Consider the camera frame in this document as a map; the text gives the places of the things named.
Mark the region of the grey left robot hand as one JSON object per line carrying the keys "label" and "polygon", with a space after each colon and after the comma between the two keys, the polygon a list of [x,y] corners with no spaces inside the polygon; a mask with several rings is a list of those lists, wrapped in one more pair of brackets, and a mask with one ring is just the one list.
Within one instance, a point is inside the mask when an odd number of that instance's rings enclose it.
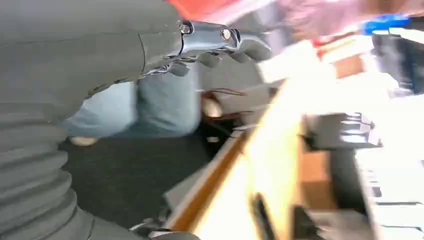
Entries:
{"label": "grey left robot hand", "polygon": [[210,53],[262,61],[255,33],[184,20],[165,0],[3,0],[0,104],[64,116],[92,92]]}

